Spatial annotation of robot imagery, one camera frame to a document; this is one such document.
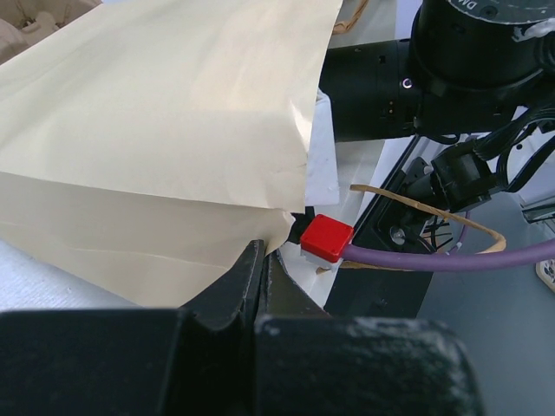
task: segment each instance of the black motor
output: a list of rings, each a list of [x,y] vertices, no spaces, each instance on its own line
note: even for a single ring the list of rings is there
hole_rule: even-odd
[[[336,140],[477,133],[554,90],[552,0],[424,0],[410,40],[330,49]]]

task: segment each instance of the red block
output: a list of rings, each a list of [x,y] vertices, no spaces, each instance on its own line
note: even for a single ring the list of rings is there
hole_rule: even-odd
[[[333,218],[318,214],[301,236],[301,248],[310,254],[336,263],[355,230]]]

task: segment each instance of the paper bag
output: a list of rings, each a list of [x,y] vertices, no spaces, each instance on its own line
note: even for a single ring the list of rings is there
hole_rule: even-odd
[[[340,5],[103,4],[0,66],[0,237],[147,306],[275,250]]]

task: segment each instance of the white surface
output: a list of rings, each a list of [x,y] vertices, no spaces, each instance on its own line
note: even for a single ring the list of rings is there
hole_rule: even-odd
[[[303,256],[304,258],[306,258],[307,261],[314,263],[324,269],[331,269],[333,267],[333,263],[332,262],[328,262],[326,260],[324,260],[323,258],[320,258],[318,256],[315,256],[314,254],[305,251],[303,249],[301,249],[301,256]]]
[[[414,0],[370,0],[356,26],[343,35],[333,36],[330,48],[356,45],[359,43],[381,42],[395,36],[395,10],[399,3]],[[338,21],[350,20],[360,0],[343,0]]]
[[[421,4],[421,0],[397,0],[395,39],[410,37],[413,21]]]
[[[541,166],[530,182],[519,192],[520,204],[524,208],[533,205],[550,204],[555,201],[555,165],[546,163]]]
[[[319,89],[316,111],[312,121],[304,192],[304,203],[307,206],[339,203],[336,147],[331,123],[330,98]]]

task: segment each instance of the screw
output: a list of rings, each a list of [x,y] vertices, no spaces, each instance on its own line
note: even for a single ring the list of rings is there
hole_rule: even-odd
[[[405,231],[403,231],[399,227],[391,227],[389,229],[389,236],[391,237],[391,241],[393,241],[397,245],[405,244]]]
[[[401,85],[405,89],[411,89],[413,87],[413,82],[410,78],[405,78],[402,80]]]
[[[495,8],[493,6],[486,6],[485,8],[480,10],[480,16],[488,17],[490,19],[493,19],[494,17],[496,17],[497,13],[498,13],[497,8]]]

